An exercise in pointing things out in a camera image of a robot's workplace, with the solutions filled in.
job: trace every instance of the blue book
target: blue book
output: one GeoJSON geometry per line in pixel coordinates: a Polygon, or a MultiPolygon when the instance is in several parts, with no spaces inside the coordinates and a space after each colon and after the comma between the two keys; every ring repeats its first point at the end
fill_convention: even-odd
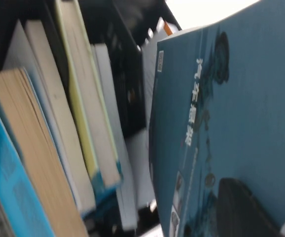
{"type": "Polygon", "coordinates": [[[1,119],[0,202],[16,236],[54,236],[35,190],[1,119]]]}
{"type": "Polygon", "coordinates": [[[285,1],[158,42],[150,173],[167,237],[216,237],[222,178],[285,223],[285,1]]]}

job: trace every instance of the qr code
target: qr code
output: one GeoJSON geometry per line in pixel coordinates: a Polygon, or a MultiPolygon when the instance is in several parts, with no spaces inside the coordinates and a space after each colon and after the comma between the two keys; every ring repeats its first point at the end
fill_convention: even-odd
{"type": "Polygon", "coordinates": [[[158,67],[157,71],[162,72],[162,64],[163,64],[163,50],[159,51],[159,56],[158,56],[158,67]]]}

